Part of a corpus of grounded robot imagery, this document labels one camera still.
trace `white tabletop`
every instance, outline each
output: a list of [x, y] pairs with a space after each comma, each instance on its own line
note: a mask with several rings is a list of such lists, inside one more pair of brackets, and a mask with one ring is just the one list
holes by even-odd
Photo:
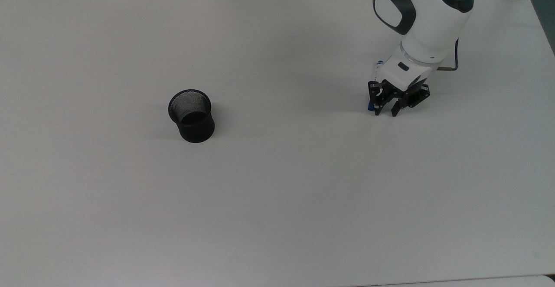
[[[555, 58], [530, 1], [476, 0], [460, 69], [395, 118], [366, 110], [401, 38], [371, 2], [0, 0], [0, 286], [555, 272]], [[204, 143], [168, 117], [189, 88]]]

